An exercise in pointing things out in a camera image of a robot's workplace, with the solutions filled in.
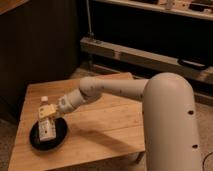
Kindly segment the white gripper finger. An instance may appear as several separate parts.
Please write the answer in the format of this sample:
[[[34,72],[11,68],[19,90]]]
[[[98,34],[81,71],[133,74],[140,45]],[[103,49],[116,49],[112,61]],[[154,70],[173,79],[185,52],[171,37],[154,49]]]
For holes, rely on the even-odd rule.
[[[56,113],[56,107],[54,104],[43,105],[38,109],[38,116],[40,119],[51,117]]]

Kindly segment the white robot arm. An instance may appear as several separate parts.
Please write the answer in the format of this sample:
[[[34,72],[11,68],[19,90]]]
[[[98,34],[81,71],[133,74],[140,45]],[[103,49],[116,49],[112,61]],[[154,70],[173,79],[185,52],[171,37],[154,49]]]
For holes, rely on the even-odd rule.
[[[103,93],[142,103],[147,171],[203,171],[194,92],[186,79],[174,73],[150,79],[84,77],[57,103],[39,109],[39,139],[54,139],[57,118]]]

